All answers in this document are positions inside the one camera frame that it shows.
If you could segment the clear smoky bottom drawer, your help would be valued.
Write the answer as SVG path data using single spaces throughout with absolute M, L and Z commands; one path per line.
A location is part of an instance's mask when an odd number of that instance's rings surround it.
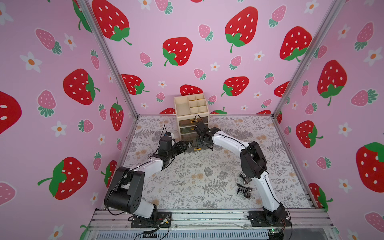
M 194 142 L 194 147 L 192 149 L 186 150 L 184 152 L 185 154 L 209 150 L 209 148 L 207 146 L 203 145 L 198 138 L 188 138 L 188 139 L 185 138 L 185 139 L 183 139 L 183 142 L 184 141 L 193 141 Z

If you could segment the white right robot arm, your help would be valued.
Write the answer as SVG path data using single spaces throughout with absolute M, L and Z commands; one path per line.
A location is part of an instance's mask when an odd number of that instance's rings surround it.
M 255 182 L 261 196 L 266 222 L 269 226 L 277 226 L 278 223 L 283 223 L 284 226 L 292 225 L 290 214 L 283 203 L 278 200 L 272 188 L 267 171 L 267 160 L 257 142 L 240 141 L 218 128 L 210 129 L 203 123 L 198 123 L 195 131 L 204 146 L 221 146 L 240 157 L 243 173 Z

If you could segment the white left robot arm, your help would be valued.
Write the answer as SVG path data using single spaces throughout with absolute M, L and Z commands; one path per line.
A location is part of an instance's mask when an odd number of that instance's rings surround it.
M 158 148 L 148 160 L 132 169 L 116 169 L 104 199 L 104 205 L 128 213 L 152 226 L 159 221 L 158 208 L 142 199 L 146 179 L 165 170 L 176 156 L 183 154 L 193 146 L 192 141 L 179 141 L 168 135 L 160 138 Z

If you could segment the cream drawer organizer cabinet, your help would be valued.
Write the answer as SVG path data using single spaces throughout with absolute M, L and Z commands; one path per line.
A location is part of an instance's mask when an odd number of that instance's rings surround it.
M 183 127 L 190 127 L 190 126 L 179 126 L 180 120 L 185 119 L 191 119 L 193 117 L 209 117 L 210 121 L 210 113 L 208 109 L 207 100 L 204 96 L 204 94 L 194 94 L 194 95 L 188 95 L 188 96 L 181 96 L 181 97 L 175 97 L 174 98 L 175 103 L 175 110 L 176 110 L 176 117 L 177 117 L 177 125 L 179 129 L 179 134 L 181 136 L 181 140 L 185 138 L 197 138 L 197 133 L 191 133 L 186 135 L 181 135 L 180 128 Z

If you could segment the black checkered cookie packet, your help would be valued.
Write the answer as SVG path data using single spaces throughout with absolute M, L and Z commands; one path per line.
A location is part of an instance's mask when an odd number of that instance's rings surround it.
M 241 184 L 237 184 L 238 190 L 237 193 L 241 193 L 244 195 L 245 198 L 249 199 L 252 195 L 253 188 L 242 186 Z
M 250 177 L 247 177 L 244 173 L 241 173 L 240 177 L 243 179 L 245 185 L 249 184 L 252 181 L 252 179 Z

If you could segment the aluminium corner post left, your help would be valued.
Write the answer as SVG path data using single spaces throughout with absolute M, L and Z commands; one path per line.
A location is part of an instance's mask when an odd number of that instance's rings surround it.
M 91 28 L 91 30 L 93 31 L 93 34 L 96 38 L 96 41 L 103 53 L 103 56 L 104 58 L 106 59 L 106 62 L 108 64 L 108 67 L 110 68 L 111 70 L 111 73 L 113 75 L 113 77 L 115 78 L 115 81 L 125 99 L 125 102 L 127 103 L 132 115 L 133 115 L 133 118 L 135 120 L 138 120 L 139 118 L 139 115 L 134 107 L 134 104 L 130 98 L 130 94 L 126 88 L 126 85 L 124 83 L 124 80 L 117 68 L 117 65 L 113 59 L 113 56 L 108 48 L 108 45 L 104 39 L 104 36 L 101 32 L 101 30 L 99 29 L 99 25 L 97 23 L 97 20 L 95 18 L 95 15 L 92 11 L 92 8 L 91 8 L 91 4 L 89 3 L 89 1 L 85 1 L 85 0 L 80 0 L 78 1 L 81 8 L 82 8 L 82 11 L 83 11 L 83 14 Z

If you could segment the aluminium corner post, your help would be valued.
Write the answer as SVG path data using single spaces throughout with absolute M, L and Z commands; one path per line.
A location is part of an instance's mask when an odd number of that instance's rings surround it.
M 108 64 L 108 67 L 110 68 L 111 70 L 111 73 L 113 75 L 113 77 L 115 78 L 115 81 L 125 99 L 125 102 L 127 103 L 132 115 L 133 115 L 133 118 L 135 120 L 138 120 L 139 118 L 139 115 L 134 107 L 134 104 L 130 98 L 130 94 L 126 88 L 126 85 L 124 83 L 124 80 L 117 68 L 117 65 L 113 59 L 113 56 L 108 48 L 108 45 L 104 39 L 104 36 L 101 32 L 101 30 L 99 29 L 99 25 L 97 23 L 97 20 L 95 18 L 95 15 L 92 11 L 92 8 L 91 8 L 91 4 L 89 3 L 89 1 L 85 1 L 85 0 L 80 0 L 78 1 L 81 8 L 82 8 L 82 11 L 83 11 L 83 14 L 91 28 L 91 30 L 93 31 L 93 34 L 96 38 L 96 41 L 103 53 L 103 56 L 104 58 L 106 59 L 106 62 Z
M 294 74 L 292 75 L 290 79 L 290 83 L 285 90 L 283 97 L 281 98 L 279 104 L 277 105 L 276 110 L 272 114 L 273 120 L 277 120 L 277 116 L 280 113 L 280 111 L 283 109 L 288 97 L 295 89 L 296 85 L 298 84 L 298 81 L 302 77 L 302 75 L 305 73 L 306 68 L 308 64 L 313 59 L 313 55 L 316 51 L 316 49 L 320 46 L 324 38 L 326 37 L 328 31 L 330 30 L 331 26 L 333 25 L 334 21 L 336 20 L 338 14 L 340 13 L 341 9 L 343 8 L 345 4 L 345 1 L 342 0 L 336 0 L 332 1 L 332 4 L 330 5 L 327 13 L 325 14 L 321 24 L 319 25 L 319 28 L 316 32 L 316 34 L 313 37 L 313 40 L 309 46 L 309 49 L 304 54 L 303 59 L 299 63 L 297 69 L 295 70 Z

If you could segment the aluminium corner post right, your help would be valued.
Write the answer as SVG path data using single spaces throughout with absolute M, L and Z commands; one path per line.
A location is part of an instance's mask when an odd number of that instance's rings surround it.
M 308 64 L 313 59 L 313 55 L 316 51 L 316 49 L 320 46 L 324 38 L 326 37 L 328 31 L 330 30 L 331 26 L 333 25 L 334 21 L 336 20 L 338 14 L 340 13 L 341 9 L 343 8 L 345 4 L 345 1 L 342 0 L 336 0 L 332 1 L 332 4 L 330 5 L 327 13 L 325 14 L 321 24 L 319 25 L 319 28 L 316 32 L 316 34 L 313 37 L 313 40 L 309 46 L 309 49 L 304 54 L 303 59 L 299 63 L 297 69 L 295 70 L 294 74 L 292 75 L 290 79 L 290 83 L 285 90 L 283 97 L 281 98 L 279 104 L 277 105 L 276 110 L 272 114 L 273 120 L 277 120 L 277 116 L 280 113 L 280 111 L 283 109 L 288 97 L 295 89 L 296 85 L 298 84 L 298 81 L 302 77 L 302 75 L 305 73 L 306 68 Z

